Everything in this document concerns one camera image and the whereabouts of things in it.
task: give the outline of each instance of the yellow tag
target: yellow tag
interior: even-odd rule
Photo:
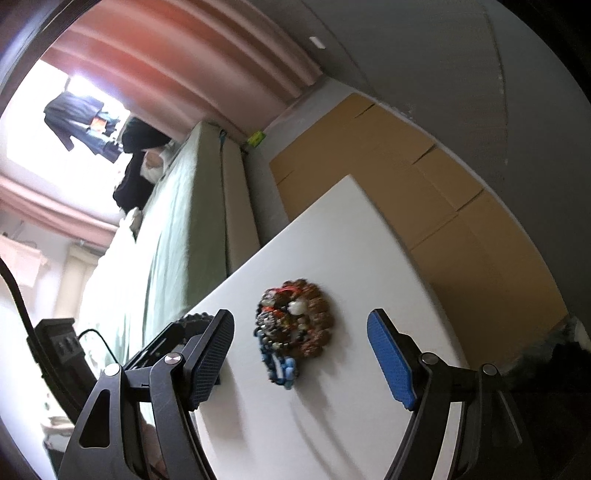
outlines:
[[[256,147],[265,139],[266,135],[262,131],[258,131],[252,134],[252,136],[246,141],[250,146]]]

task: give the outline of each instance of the gray wall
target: gray wall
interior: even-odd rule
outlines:
[[[251,2],[328,75],[462,158],[521,222],[571,312],[591,320],[591,105],[523,22],[495,0]]]

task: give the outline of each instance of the blue gripper pad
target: blue gripper pad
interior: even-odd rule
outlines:
[[[193,408],[206,401],[216,382],[226,354],[234,338],[234,318],[225,316],[213,334],[207,349],[191,379],[189,403]]]
[[[401,402],[407,410],[414,410],[418,397],[413,387],[413,370],[405,359],[401,348],[397,345],[395,336],[406,337],[416,348],[416,351],[411,348],[409,352],[406,352],[412,356],[416,355],[410,359],[411,361],[415,359],[418,361],[418,355],[420,355],[418,347],[410,337],[398,333],[381,309],[374,310],[369,314],[367,329],[369,343],[374,349],[374,354],[382,368],[392,396]]]

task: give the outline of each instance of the white bead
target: white bead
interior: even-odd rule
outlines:
[[[303,315],[306,313],[307,307],[308,305],[305,300],[294,300],[290,302],[287,310],[292,315]]]

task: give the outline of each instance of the black power strip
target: black power strip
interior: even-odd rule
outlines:
[[[38,352],[27,338],[35,362],[41,365],[44,355],[51,363],[51,371],[43,378],[72,423],[76,423],[96,377],[85,360],[85,352],[74,331],[74,319],[43,319],[35,327],[35,335],[43,352]]]

